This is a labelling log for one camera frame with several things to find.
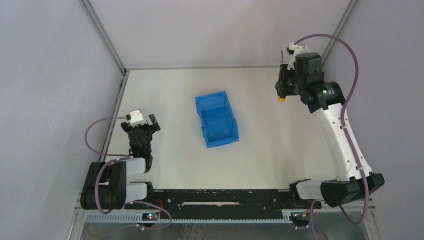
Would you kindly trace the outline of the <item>orange black screwdriver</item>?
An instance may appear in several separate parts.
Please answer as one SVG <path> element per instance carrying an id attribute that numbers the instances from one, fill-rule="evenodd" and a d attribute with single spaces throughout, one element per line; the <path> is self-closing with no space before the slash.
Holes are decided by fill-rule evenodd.
<path id="1" fill-rule="evenodd" d="M 284 102 L 286 97 L 283 96 L 282 87 L 283 87 L 283 73 L 284 73 L 284 53 L 283 50 L 280 51 L 281 61 L 279 66 L 278 80 L 275 84 L 275 89 L 277 92 L 277 97 L 280 102 Z"/>

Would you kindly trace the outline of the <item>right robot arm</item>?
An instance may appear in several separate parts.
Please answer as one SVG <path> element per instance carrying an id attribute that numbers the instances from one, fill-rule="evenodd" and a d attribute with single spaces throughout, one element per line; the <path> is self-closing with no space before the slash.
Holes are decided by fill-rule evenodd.
<path id="1" fill-rule="evenodd" d="M 364 199 L 385 184 L 363 157 L 348 118 L 342 117 L 346 100 L 338 83 L 324 80 L 322 58 L 316 52 L 293 54 L 281 64 L 275 89 L 280 101 L 299 96 L 318 122 L 328 144 L 335 170 L 332 180 L 298 180 L 290 184 L 295 198 L 324 201 L 330 207 Z"/>

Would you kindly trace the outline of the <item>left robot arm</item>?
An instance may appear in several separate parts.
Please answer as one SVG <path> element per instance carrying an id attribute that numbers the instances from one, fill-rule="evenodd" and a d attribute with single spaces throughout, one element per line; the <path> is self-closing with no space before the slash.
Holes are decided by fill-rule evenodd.
<path id="1" fill-rule="evenodd" d="M 129 150 L 126 154 L 111 154 L 109 161 L 94 161 L 89 165 L 80 195 L 84 210 L 98 210 L 106 215 L 121 209 L 127 200 L 127 191 L 136 189 L 137 197 L 147 196 L 148 184 L 127 183 L 127 178 L 150 171 L 153 163 L 154 133 L 161 127 L 154 114 L 145 119 L 139 110 L 121 116 L 120 127 L 127 134 Z"/>

